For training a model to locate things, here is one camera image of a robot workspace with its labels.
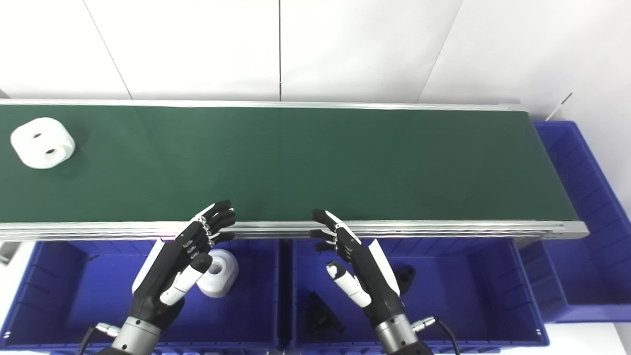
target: blue plastic bin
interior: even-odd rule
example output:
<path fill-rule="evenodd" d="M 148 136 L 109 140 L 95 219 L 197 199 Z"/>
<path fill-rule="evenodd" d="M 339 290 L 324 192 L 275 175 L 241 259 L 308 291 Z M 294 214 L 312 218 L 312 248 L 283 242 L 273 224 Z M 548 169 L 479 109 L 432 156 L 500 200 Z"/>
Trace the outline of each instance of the blue plastic bin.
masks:
<path fill-rule="evenodd" d="M 339 258 L 317 253 L 313 240 L 293 241 L 292 339 L 287 351 L 303 355 L 383 354 L 363 311 L 331 280 L 325 265 Z M 519 254 L 511 239 L 380 239 L 393 270 L 411 265 L 416 277 L 402 296 L 413 322 L 441 317 L 462 352 L 499 352 L 503 347 L 546 346 L 548 337 Z M 313 333 L 306 320 L 315 291 L 346 331 Z M 435 353 L 451 352 L 438 327 L 419 337 Z"/>
<path fill-rule="evenodd" d="M 38 243 L 3 327 L 2 350 L 75 354 L 90 325 L 122 325 L 131 284 L 151 250 L 149 241 Z M 158 352 L 276 352 L 279 245 L 275 240 L 222 243 L 239 262 L 239 276 L 224 298 L 197 287 L 162 335 Z M 112 339 L 95 334 L 95 352 Z"/>
<path fill-rule="evenodd" d="M 574 122 L 536 122 L 590 235 L 521 250 L 546 322 L 631 321 L 631 224 Z"/>

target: white wall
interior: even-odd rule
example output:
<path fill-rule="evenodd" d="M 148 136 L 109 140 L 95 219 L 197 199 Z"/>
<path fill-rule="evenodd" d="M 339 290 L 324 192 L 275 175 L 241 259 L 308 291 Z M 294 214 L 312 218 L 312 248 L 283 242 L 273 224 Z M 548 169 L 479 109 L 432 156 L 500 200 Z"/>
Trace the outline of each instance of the white wall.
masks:
<path fill-rule="evenodd" d="M 283 100 L 416 102 L 462 0 L 281 0 Z"/>
<path fill-rule="evenodd" d="M 631 23 L 620 43 L 563 105 L 576 121 L 611 187 L 631 212 Z"/>
<path fill-rule="evenodd" d="M 80 0 L 0 0 L 0 90 L 21 99 L 129 98 Z"/>
<path fill-rule="evenodd" d="M 546 117 L 629 16 L 626 0 L 464 0 L 420 102 L 520 102 Z"/>
<path fill-rule="evenodd" d="M 278 100 L 278 0 L 86 0 L 134 99 Z"/>

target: black plastic part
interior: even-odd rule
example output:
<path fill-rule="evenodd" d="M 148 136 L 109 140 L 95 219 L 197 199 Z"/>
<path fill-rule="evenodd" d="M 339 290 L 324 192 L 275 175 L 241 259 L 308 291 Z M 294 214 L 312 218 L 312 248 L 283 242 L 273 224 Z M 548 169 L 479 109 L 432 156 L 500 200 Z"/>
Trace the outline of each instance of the black plastic part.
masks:
<path fill-rule="evenodd" d="M 189 246 L 191 241 L 197 241 L 206 237 L 206 231 L 201 222 L 191 222 L 178 236 L 175 241 L 181 245 Z"/>
<path fill-rule="evenodd" d="M 331 231 L 335 231 L 336 223 L 333 219 L 330 218 L 325 210 L 314 208 L 313 212 L 311 213 L 311 217 L 314 221 L 326 225 Z"/>
<path fill-rule="evenodd" d="M 458 349 L 458 343 L 456 342 L 456 336 L 451 331 L 451 329 L 449 329 L 449 327 L 440 318 L 436 318 L 436 324 L 445 332 L 445 334 L 447 334 L 449 340 L 451 340 L 451 344 L 454 347 L 454 354 L 460 355 L 460 349 Z"/>
<path fill-rule="evenodd" d="M 234 232 L 221 232 L 216 237 L 213 238 L 213 242 L 215 244 L 219 244 L 221 242 L 231 241 L 233 239 L 235 239 Z"/>
<path fill-rule="evenodd" d="M 173 306 L 167 306 L 160 302 L 158 295 L 173 283 L 176 273 L 185 269 L 190 262 L 190 256 L 177 240 L 165 244 L 134 292 L 127 315 L 149 322 L 161 330 L 171 325 L 184 307 L 184 298 Z"/>
<path fill-rule="evenodd" d="M 218 212 L 229 210 L 232 207 L 232 202 L 230 200 L 223 200 L 216 202 L 215 205 L 206 211 L 205 214 L 202 215 L 206 220 L 210 220 L 215 216 Z"/>
<path fill-rule="evenodd" d="M 375 258 L 367 246 L 359 246 L 351 252 L 351 265 L 364 291 L 372 301 L 363 308 L 363 312 L 370 320 L 372 328 L 389 321 L 397 315 L 405 314 L 405 307 L 388 285 L 381 273 Z"/>
<path fill-rule="evenodd" d="M 433 352 L 426 343 L 419 340 L 388 355 L 433 355 Z"/>
<path fill-rule="evenodd" d="M 335 250 L 335 244 L 331 244 L 331 243 L 327 243 L 325 241 L 321 241 L 320 243 L 316 243 L 314 244 L 314 249 L 315 251 L 317 251 L 318 253 L 321 251 L 327 251 L 327 250 Z"/>
<path fill-rule="evenodd" d="M 335 235 L 327 233 L 322 229 L 312 229 L 309 231 L 309 238 L 324 239 L 326 241 L 335 241 Z"/>
<path fill-rule="evenodd" d="M 92 338 L 92 333 L 94 333 L 96 329 L 97 328 L 94 325 L 92 325 L 85 332 L 85 334 L 83 335 L 83 338 L 81 339 L 81 343 L 79 344 L 77 355 L 83 355 L 83 353 L 85 352 L 85 349 L 87 349 L 88 344 L 90 343 L 90 338 Z"/>
<path fill-rule="evenodd" d="M 329 328 L 343 333 L 346 327 L 342 325 L 338 317 L 331 311 L 329 306 L 318 296 L 317 293 L 309 293 L 311 305 L 307 308 L 307 322 L 313 333 L 324 333 Z"/>
<path fill-rule="evenodd" d="M 399 293 L 401 296 L 406 294 L 412 287 L 412 282 L 414 281 L 414 276 L 416 275 L 416 270 L 414 267 L 409 265 L 405 265 L 399 270 L 394 272 L 394 276 L 396 278 L 396 283 L 399 284 Z"/>
<path fill-rule="evenodd" d="M 221 212 L 217 216 L 213 217 L 212 220 L 207 221 L 209 232 L 210 234 L 216 234 L 221 228 L 230 227 L 236 223 L 236 221 L 237 217 L 235 216 L 234 211 Z"/>
<path fill-rule="evenodd" d="M 203 274 L 208 271 L 212 263 L 212 256 L 206 253 L 200 253 L 195 257 L 195 259 L 193 259 L 193 261 L 191 261 L 191 267 Z"/>

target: black robotic finger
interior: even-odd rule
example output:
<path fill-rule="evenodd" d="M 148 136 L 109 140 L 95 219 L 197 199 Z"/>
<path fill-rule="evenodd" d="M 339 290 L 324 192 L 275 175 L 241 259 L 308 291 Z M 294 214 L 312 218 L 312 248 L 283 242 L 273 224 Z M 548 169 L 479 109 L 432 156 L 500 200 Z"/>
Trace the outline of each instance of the black robotic finger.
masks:
<path fill-rule="evenodd" d="M 218 244 L 225 241 L 231 241 L 233 239 L 235 239 L 234 232 L 221 232 L 213 237 L 211 240 L 213 243 Z"/>
<path fill-rule="evenodd" d="M 320 208 L 314 208 L 312 213 L 311 213 L 311 217 L 313 218 L 314 221 L 316 221 L 318 223 L 321 223 L 321 224 L 324 224 L 332 232 L 334 232 L 335 231 L 335 225 L 337 223 L 339 223 L 340 221 L 335 220 L 332 216 L 333 215 L 329 214 L 325 210 L 321 210 Z"/>
<path fill-rule="evenodd" d="M 197 214 L 197 217 L 204 217 L 206 220 L 210 220 L 216 214 L 229 210 L 232 207 L 232 202 L 230 200 L 223 200 L 212 205 L 206 207 L 202 212 Z"/>
<path fill-rule="evenodd" d="M 211 235 L 217 234 L 221 228 L 232 226 L 237 221 L 234 213 L 225 215 L 223 218 L 218 219 L 212 225 L 208 226 L 208 230 Z"/>
<path fill-rule="evenodd" d="M 213 257 L 207 253 L 200 253 L 191 261 L 191 267 L 204 274 L 210 268 L 210 265 L 213 263 Z"/>
<path fill-rule="evenodd" d="M 327 241 L 321 241 L 320 243 L 314 244 L 314 249 L 317 252 L 333 250 L 335 251 L 335 244 L 329 243 Z"/>
<path fill-rule="evenodd" d="M 309 238 L 312 239 L 324 239 L 326 241 L 334 242 L 337 240 L 335 234 L 327 233 L 322 229 L 312 229 L 309 231 Z"/>
<path fill-rule="evenodd" d="M 206 219 L 206 224 L 211 229 L 214 229 L 215 226 L 218 224 L 221 224 L 223 220 L 230 220 L 230 219 L 235 219 L 235 210 L 232 208 L 229 210 L 218 212 L 217 214 L 212 216 L 212 218 Z"/>

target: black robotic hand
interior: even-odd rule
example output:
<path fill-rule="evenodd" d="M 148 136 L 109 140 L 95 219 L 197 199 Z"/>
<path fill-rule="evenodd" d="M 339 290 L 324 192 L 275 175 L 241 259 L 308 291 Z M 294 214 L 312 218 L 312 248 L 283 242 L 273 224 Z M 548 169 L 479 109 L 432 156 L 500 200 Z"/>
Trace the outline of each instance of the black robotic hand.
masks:
<path fill-rule="evenodd" d="M 363 309 L 386 354 L 431 355 L 432 351 L 418 340 L 405 314 L 396 278 L 379 242 L 362 245 L 355 233 L 331 212 L 315 209 L 312 217 L 333 232 L 309 231 L 311 238 L 324 239 L 315 249 L 337 252 L 355 272 L 352 275 L 340 262 L 331 261 L 326 265 L 329 275 Z"/>
<path fill-rule="evenodd" d="M 178 292 L 175 282 L 176 276 L 178 279 L 185 277 L 187 267 L 201 274 L 208 271 L 213 261 L 208 255 L 211 247 L 234 238 L 232 232 L 217 233 L 221 228 L 232 226 L 234 223 L 235 212 L 228 200 L 214 203 L 193 217 L 175 240 L 166 243 L 160 250 L 149 272 L 134 291 L 127 315 L 165 330 L 184 306 L 184 298 L 181 298 L 183 294 Z M 178 296 L 180 298 L 173 302 L 172 300 Z"/>
<path fill-rule="evenodd" d="M 182 311 L 184 295 L 210 268 L 208 252 L 216 244 L 234 238 L 232 232 L 219 233 L 235 223 L 230 201 L 210 205 L 193 217 L 175 240 L 162 244 L 153 261 L 145 263 L 148 271 L 134 291 L 127 320 L 112 347 L 97 355 L 149 355 L 164 331 Z"/>

